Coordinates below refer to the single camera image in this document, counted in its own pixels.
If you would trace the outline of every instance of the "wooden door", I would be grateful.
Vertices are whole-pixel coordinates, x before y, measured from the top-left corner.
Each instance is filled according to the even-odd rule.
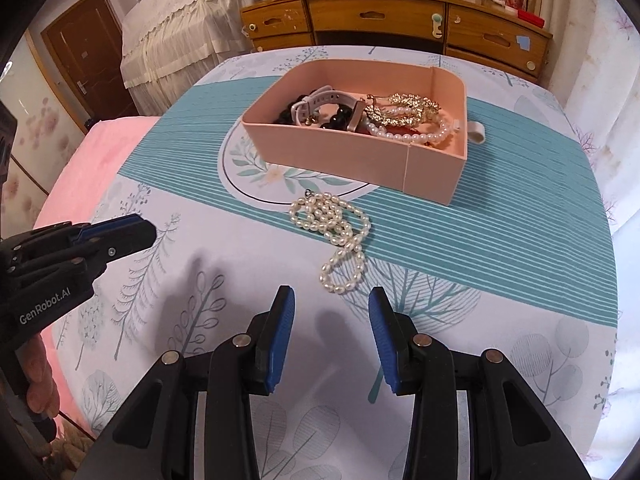
[[[105,0],[80,0],[42,31],[42,39],[92,118],[138,115],[120,73],[122,32]]]

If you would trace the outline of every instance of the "human hand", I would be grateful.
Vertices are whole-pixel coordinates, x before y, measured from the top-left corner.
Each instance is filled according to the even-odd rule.
[[[27,405],[35,413],[44,412],[51,418],[55,417],[60,411],[60,394],[40,334],[20,348],[20,362],[31,383],[27,391]]]

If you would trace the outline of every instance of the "silver bolt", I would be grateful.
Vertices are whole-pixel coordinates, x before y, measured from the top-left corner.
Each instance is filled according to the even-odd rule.
[[[242,348],[243,346],[249,346],[251,344],[251,336],[248,334],[238,334],[231,342],[236,348]]]
[[[175,350],[169,350],[168,352],[162,354],[162,357],[160,359],[164,364],[172,365],[178,362],[178,359],[180,359],[180,354],[178,354],[178,352],[176,352]]]
[[[486,357],[486,360],[490,363],[498,364],[501,363],[504,359],[504,355],[502,355],[502,352],[500,352],[499,350],[487,350],[486,354],[484,355]]]
[[[429,346],[431,345],[431,343],[433,343],[433,339],[431,339],[431,336],[428,336],[426,334],[414,335],[414,344],[416,346]]]

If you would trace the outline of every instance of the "wooden dresser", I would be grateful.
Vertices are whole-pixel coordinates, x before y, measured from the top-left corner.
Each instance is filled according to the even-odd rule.
[[[242,21],[258,51],[338,43],[403,46],[531,82],[538,80],[551,38],[487,0],[263,0],[244,8]]]

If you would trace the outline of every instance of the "pink fabric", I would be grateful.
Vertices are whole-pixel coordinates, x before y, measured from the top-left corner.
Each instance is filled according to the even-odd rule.
[[[73,223],[89,221],[124,161],[158,119],[126,117],[102,121],[91,128],[56,181],[35,227],[67,220]],[[42,332],[42,338],[60,392],[62,411],[90,431],[66,385],[53,345],[51,327]]]

